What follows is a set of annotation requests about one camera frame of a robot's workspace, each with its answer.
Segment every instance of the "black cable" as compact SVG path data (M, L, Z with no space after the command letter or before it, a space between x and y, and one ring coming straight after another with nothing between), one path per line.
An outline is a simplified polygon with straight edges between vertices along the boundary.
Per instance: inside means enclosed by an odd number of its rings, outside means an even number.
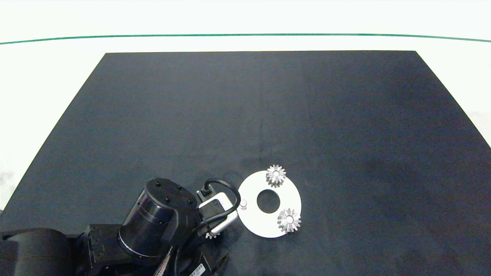
M239 193L239 190L237 190L237 188L232 185L232 184L229 184L228 182L225 182L221 179L217 179L217 178L210 178L208 179L205 184L203 185L203 190L209 190L210 188L210 184L211 183L218 183L218 184L221 184L225 187L227 187L229 190L231 190L234 195L235 195L235 203L234 205L232 205L232 207L228 210L225 210L224 212L221 212L220 214L217 214L217 215L214 215L212 217L209 217L207 219L205 219L204 221L200 222L198 224L198 226L196 226L192 232L191 232L191 235L190 237L192 237L194 234L196 234L201 228L205 227L205 226L208 226L210 223L214 222L214 221L218 221L222 218L225 218L227 217L228 215L230 215L232 212L234 212L240 205L241 203L241 194ZM198 235L198 237L196 239L194 239L192 242L188 243L187 241L182 245L182 246L179 246L176 250L176 256L174 258L174 275L175 276L179 276L179 257L181 255L181 252L183 251L186 251L187 247L189 245L192 245L194 244L197 240L199 240L199 238L203 236L203 234L201 235Z

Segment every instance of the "center hole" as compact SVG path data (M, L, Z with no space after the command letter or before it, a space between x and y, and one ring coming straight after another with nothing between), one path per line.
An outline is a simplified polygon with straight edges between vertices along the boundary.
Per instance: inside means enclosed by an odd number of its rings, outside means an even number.
M257 195L257 206L264 213L274 213L279 208L279 196L273 190L264 190Z
M292 216L286 216L286 222L288 223L293 223L293 217Z

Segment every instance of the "barcode label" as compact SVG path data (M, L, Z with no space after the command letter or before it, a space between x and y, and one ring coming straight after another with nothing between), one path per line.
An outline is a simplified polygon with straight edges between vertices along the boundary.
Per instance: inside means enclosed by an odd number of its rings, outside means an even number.
M199 264L199 266L189 276L200 276L205 271L205 266L203 264Z

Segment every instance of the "robotic arm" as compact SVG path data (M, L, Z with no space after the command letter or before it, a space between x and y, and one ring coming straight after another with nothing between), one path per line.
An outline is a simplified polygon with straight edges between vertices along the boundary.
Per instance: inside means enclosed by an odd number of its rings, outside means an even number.
M230 189L235 203L211 184ZM218 235L237 218L240 194L209 179L197 195L199 205L182 186L157 178L121 225L90 224L76 237L42 228L0 233L0 266L7 276L219 275L228 255L214 256L205 235Z

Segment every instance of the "cylindrical motor housing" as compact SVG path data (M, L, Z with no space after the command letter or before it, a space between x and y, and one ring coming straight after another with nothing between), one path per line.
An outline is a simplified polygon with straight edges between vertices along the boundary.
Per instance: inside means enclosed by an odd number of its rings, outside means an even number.
M149 181L119 229L130 256L153 263L183 243L196 225L194 196L168 179Z

